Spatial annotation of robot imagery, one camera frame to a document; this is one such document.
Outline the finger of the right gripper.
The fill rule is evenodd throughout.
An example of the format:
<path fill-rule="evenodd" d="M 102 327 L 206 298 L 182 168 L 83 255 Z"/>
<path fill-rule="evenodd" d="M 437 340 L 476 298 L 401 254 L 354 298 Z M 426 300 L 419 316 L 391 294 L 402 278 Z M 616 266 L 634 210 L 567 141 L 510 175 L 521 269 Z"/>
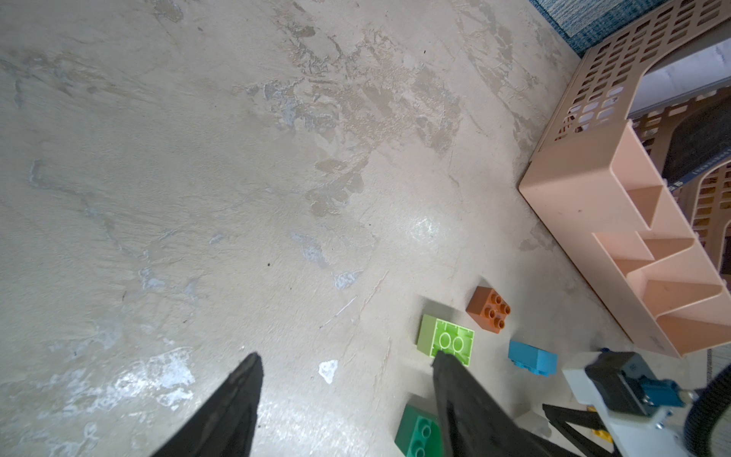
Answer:
<path fill-rule="evenodd" d="M 561 435 L 574 445 L 584 456 L 611 457 L 614 451 L 607 451 L 586 436 L 583 436 L 575 426 L 589 430 L 607 431 L 600 415 L 596 411 L 578 411 L 552 405 L 543 405 L 544 414 L 551 426 L 554 426 Z"/>

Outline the yellow lego brick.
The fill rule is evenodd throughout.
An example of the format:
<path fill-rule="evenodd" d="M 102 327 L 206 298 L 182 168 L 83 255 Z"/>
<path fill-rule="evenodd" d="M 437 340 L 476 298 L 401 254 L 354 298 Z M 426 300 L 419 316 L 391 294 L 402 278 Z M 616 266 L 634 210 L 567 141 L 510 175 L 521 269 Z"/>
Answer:
<path fill-rule="evenodd" d="M 595 407 L 592 407 L 592 406 L 588 406 L 586 408 L 586 410 L 589 411 L 589 412 L 596 412 L 597 411 L 597 409 L 595 409 Z M 597 437 L 599 437 L 599 438 L 607 441 L 608 443 L 613 444 L 613 439 L 612 439 L 612 437 L 611 437 L 611 435 L 610 435 L 610 433 L 608 431 L 606 431 L 606 430 L 592 430 L 592 433 L 594 435 L 596 435 Z"/>

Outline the long green lego brick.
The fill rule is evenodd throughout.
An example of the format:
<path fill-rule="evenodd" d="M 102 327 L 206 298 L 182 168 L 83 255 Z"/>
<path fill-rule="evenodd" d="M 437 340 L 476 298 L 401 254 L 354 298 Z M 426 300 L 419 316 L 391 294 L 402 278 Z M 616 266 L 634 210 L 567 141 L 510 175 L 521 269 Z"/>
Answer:
<path fill-rule="evenodd" d="M 406 457 L 443 457 L 445 455 L 438 418 L 407 404 L 394 440 Z"/>

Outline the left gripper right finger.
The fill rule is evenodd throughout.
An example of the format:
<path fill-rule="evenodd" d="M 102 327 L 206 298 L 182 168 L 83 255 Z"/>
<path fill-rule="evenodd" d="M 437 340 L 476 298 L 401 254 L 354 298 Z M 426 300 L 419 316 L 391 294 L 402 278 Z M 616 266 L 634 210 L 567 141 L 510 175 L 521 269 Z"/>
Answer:
<path fill-rule="evenodd" d="M 433 384 L 445 456 L 571 456 L 519 428 L 452 354 L 438 352 Z"/>

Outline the pink desk file organizer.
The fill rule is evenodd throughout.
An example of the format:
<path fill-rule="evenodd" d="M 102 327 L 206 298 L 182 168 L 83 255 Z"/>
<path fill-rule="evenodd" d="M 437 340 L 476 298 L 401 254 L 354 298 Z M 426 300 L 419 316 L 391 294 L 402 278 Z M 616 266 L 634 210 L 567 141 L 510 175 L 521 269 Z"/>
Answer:
<path fill-rule="evenodd" d="M 632 342 L 682 357 L 730 340 L 730 294 L 630 121 L 646 72 L 730 17 L 671 1 L 583 57 L 520 183 Z"/>

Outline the lime green lego brick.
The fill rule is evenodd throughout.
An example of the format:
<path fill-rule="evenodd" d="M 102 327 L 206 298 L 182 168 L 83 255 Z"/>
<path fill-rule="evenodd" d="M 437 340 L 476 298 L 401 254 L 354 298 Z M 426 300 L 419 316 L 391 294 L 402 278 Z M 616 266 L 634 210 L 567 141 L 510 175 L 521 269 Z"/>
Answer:
<path fill-rule="evenodd" d="M 417 337 L 417 350 L 431 358 L 438 352 L 455 356 L 465 367 L 471 363 L 475 332 L 447 320 L 424 314 Z"/>

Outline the white book in organizer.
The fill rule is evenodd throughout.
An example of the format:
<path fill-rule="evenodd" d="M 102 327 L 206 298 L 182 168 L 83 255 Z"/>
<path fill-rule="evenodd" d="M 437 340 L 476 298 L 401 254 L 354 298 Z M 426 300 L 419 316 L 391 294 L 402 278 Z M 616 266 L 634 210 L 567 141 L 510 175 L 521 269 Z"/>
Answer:
<path fill-rule="evenodd" d="M 730 85 L 730 38 L 699 38 L 654 65 L 641 79 L 629 117 Z"/>

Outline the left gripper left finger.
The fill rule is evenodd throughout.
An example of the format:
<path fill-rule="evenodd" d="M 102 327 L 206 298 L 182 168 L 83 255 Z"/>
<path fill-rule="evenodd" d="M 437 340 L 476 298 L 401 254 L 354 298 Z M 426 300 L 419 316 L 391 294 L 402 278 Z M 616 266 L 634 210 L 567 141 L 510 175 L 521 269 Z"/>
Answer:
<path fill-rule="evenodd" d="M 264 380 L 253 352 L 234 369 L 156 456 L 248 456 L 251 454 Z"/>

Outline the light blue lego brick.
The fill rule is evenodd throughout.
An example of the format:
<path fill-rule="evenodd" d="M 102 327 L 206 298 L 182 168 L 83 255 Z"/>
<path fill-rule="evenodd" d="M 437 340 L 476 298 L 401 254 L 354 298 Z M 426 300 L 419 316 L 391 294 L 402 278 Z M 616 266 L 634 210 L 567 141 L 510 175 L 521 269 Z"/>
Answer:
<path fill-rule="evenodd" d="M 544 377 L 554 375 L 558 368 L 558 356 L 555 353 L 517 341 L 509 343 L 508 359 L 516 367 Z"/>

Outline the brown square lego brick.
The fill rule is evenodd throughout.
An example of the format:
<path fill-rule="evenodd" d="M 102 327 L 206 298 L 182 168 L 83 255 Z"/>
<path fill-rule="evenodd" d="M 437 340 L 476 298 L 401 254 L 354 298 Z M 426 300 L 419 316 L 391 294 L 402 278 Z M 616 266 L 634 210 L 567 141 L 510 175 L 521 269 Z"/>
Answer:
<path fill-rule="evenodd" d="M 466 307 L 466 313 L 480 328 L 499 334 L 506 326 L 511 308 L 495 289 L 477 287 Z"/>

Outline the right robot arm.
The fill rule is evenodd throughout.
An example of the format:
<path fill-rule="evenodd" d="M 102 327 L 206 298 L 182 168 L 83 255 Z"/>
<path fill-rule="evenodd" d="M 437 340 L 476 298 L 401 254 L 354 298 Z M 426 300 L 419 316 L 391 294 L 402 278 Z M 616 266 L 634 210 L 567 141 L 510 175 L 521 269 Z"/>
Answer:
<path fill-rule="evenodd" d="M 711 456 L 717 424 L 730 409 L 730 369 L 725 368 L 701 390 L 687 414 L 683 432 L 664 426 L 664 417 L 639 417 L 613 413 L 599 403 L 590 411 L 544 406 L 546 419 L 586 456 Z M 578 432 L 601 430 L 612 438 L 608 451 Z"/>

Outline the dark purple book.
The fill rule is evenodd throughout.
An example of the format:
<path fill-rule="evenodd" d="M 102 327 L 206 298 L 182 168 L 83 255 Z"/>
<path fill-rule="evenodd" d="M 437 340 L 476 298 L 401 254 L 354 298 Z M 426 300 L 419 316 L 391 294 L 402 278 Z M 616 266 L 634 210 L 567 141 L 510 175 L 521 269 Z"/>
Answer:
<path fill-rule="evenodd" d="M 671 137 L 662 178 L 680 189 L 730 158 L 730 98 L 683 121 Z"/>

